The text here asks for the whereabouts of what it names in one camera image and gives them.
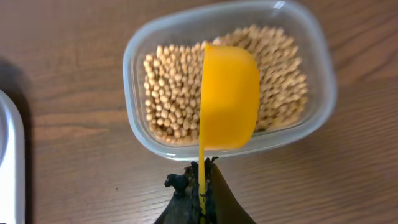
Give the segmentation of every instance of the pile of beans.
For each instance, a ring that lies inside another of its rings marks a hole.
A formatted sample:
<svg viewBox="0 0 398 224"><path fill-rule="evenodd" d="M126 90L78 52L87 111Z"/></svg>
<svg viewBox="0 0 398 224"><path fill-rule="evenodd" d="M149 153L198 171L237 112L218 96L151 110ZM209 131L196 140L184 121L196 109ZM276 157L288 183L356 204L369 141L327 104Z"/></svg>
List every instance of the pile of beans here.
<svg viewBox="0 0 398 224"><path fill-rule="evenodd" d="M308 89L293 37L281 28L251 26L212 44L244 48L256 59L260 82L256 131L283 128L300 118ZM198 139L205 45L204 41L194 46L158 46L144 60L149 129L171 144Z"/></svg>

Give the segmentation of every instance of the wooden table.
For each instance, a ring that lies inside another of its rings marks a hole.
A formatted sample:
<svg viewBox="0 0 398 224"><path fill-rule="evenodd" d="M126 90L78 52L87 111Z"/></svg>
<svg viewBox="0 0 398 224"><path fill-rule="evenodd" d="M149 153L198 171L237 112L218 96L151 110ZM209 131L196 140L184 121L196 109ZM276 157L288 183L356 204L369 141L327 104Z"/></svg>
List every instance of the wooden table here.
<svg viewBox="0 0 398 224"><path fill-rule="evenodd" d="M134 137L124 48L147 21L214 2L0 1L0 88L28 129L27 223L156 219L166 175L187 163ZM335 112L299 142L218 165L258 223L398 223L398 1L302 2L327 37Z"/></svg>

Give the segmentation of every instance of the brown tabletop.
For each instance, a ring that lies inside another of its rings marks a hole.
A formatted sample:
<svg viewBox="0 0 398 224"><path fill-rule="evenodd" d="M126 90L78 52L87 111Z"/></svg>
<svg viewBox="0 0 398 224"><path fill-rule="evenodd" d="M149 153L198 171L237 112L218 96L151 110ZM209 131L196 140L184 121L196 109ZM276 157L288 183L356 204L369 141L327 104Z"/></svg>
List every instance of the brown tabletop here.
<svg viewBox="0 0 398 224"><path fill-rule="evenodd" d="M27 223L156 219L171 198L166 175L187 163L133 135L124 48L147 21L214 2L0 1L1 88L19 86L30 108L19 105L32 128ZM333 115L299 142L218 165L257 223L398 223L398 1L302 2L331 51Z"/></svg>

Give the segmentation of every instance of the plastic container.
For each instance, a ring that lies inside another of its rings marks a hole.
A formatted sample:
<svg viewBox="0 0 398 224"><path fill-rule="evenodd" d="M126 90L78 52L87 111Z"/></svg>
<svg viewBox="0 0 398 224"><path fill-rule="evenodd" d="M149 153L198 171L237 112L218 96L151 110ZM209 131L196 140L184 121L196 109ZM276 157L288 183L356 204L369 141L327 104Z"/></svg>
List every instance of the plastic container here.
<svg viewBox="0 0 398 224"><path fill-rule="evenodd" d="M198 145L171 146L155 138L145 120L144 57L158 45L193 45L213 40L237 27L276 26L295 37L300 69L307 75L309 101L302 119L281 130L256 133L241 149L206 151L206 156L237 156L272 149L299 140L318 129L335 105L337 90L325 38L315 18L303 6L284 1L241 1L215 4L161 17L141 27L123 58L124 91L131 128L152 152L178 161L197 160Z"/></svg>

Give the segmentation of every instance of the yellow scoop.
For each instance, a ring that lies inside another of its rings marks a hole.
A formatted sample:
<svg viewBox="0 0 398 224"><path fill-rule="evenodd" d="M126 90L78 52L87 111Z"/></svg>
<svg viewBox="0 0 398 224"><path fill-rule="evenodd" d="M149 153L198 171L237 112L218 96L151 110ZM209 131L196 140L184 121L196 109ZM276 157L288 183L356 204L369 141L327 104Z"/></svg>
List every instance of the yellow scoop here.
<svg viewBox="0 0 398 224"><path fill-rule="evenodd" d="M253 56L238 47L207 45L201 84L200 195L206 192L204 150L245 145L256 125L258 102L259 72ZM200 196L203 214L205 199Z"/></svg>

